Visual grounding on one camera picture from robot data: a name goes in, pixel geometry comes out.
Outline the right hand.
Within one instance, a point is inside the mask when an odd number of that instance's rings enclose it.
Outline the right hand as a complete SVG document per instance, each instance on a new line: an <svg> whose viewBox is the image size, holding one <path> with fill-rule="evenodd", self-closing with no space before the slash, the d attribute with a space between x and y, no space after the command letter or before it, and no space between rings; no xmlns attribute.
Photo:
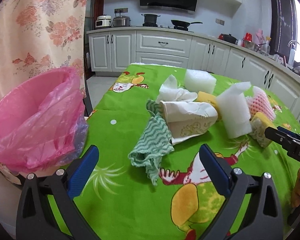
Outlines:
<svg viewBox="0 0 300 240"><path fill-rule="evenodd" d="M298 207L300 205L300 168L298 170L296 183L292 190L290 203L291 203L292 208Z"/></svg>

